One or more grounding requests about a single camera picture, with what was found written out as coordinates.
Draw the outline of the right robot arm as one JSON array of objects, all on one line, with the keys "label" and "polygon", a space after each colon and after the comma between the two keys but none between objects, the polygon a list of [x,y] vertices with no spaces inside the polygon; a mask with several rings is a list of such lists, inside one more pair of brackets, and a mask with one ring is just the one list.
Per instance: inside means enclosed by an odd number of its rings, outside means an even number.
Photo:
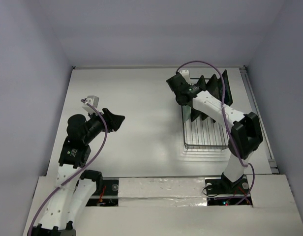
[{"label": "right robot arm", "polygon": [[190,84],[188,77],[188,71],[177,73],[166,83],[176,102],[190,109],[184,120],[212,118],[226,129],[231,155],[221,174],[220,186],[224,192],[231,193],[243,178],[248,158],[263,141],[259,117],[254,112],[243,113],[231,108],[233,100],[226,71],[220,78],[201,76],[195,84]]}]

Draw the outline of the black floral square plate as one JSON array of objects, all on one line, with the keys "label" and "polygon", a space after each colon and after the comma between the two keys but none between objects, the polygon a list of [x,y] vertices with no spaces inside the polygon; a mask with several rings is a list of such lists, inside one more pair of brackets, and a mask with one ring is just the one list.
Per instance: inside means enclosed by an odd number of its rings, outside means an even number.
[{"label": "black floral square plate", "polygon": [[194,122],[204,114],[204,95],[206,91],[206,81],[204,75],[201,75],[198,81],[191,86],[191,113],[190,120]]}]

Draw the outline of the light green plate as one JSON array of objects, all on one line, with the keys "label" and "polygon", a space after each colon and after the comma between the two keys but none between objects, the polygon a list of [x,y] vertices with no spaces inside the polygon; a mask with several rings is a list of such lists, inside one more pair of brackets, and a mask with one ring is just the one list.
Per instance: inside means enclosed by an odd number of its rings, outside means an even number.
[{"label": "light green plate", "polygon": [[191,107],[188,105],[182,106],[183,121],[187,122],[190,119],[190,116],[191,116]]}]

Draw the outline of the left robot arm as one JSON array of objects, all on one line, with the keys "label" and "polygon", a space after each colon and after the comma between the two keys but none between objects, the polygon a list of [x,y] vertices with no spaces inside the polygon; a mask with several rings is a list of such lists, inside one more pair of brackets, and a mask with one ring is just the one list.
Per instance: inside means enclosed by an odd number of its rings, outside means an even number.
[{"label": "left robot arm", "polygon": [[89,106],[89,119],[76,114],[67,121],[67,137],[59,158],[54,190],[41,204],[32,219],[29,236],[74,236],[75,225],[93,194],[105,191],[100,171],[87,169],[90,142],[101,132],[117,131],[125,116],[115,115],[107,108],[102,112]]}]

